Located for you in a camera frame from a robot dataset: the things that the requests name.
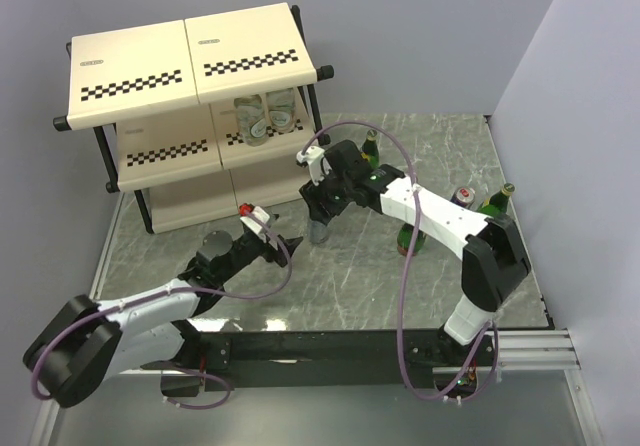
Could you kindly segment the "green glass bottle back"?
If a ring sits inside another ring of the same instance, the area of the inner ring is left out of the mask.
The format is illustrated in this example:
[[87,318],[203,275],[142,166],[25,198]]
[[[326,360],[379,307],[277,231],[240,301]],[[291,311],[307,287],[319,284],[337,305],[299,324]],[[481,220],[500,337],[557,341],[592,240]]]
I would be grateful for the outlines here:
[[369,129],[366,139],[361,146],[361,154],[373,169],[377,169],[380,164],[380,153],[378,148],[378,131]]

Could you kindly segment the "clear soda water bottle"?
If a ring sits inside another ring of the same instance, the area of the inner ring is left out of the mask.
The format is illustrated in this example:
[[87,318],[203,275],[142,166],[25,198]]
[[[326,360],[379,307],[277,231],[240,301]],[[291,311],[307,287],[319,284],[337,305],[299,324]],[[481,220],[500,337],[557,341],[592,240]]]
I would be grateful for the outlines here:
[[261,146],[268,140],[267,121],[260,95],[236,98],[234,108],[238,132],[248,146]]
[[287,88],[268,92],[266,101],[273,129],[283,134],[291,132],[297,120],[294,90]]

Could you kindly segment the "silver energy drink can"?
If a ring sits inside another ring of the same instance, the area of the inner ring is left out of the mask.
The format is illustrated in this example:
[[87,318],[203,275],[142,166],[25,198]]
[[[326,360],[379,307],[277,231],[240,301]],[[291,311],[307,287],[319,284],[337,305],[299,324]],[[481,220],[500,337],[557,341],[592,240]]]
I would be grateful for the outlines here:
[[308,222],[308,239],[312,245],[319,245],[328,239],[328,227],[322,222],[310,220]]

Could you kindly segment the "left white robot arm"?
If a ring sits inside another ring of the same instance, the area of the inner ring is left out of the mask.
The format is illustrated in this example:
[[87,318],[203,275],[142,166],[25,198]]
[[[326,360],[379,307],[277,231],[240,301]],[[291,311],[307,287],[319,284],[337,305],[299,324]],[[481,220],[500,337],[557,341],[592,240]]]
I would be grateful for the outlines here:
[[275,233],[272,221],[255,208],[242,216],[238,238],[210,233],[184,271],[147,292],[69,300],[24,353],[33,396],[69,408],[104,381],[139,367],[210,380],[201,335],[189,321],[228,296],[225,283],[258,258],[293,271],[292,256],[302,240]]

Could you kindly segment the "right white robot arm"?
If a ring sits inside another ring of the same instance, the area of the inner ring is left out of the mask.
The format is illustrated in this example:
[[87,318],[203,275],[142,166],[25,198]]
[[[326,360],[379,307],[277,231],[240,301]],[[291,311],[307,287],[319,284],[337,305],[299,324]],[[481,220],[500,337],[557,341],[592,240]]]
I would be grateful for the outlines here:
[[531,271],[515,221],[506,214],[473,212],[413,185],[408,174],[382,164],[374,169],[356,144],[311,146],[296,155],[310,180],[300,188],[312,220],[324,225],[351,203],[419,229],[462,261],[462,297],[439,340],[444,361],[460,365],[474,352],[473,340]]

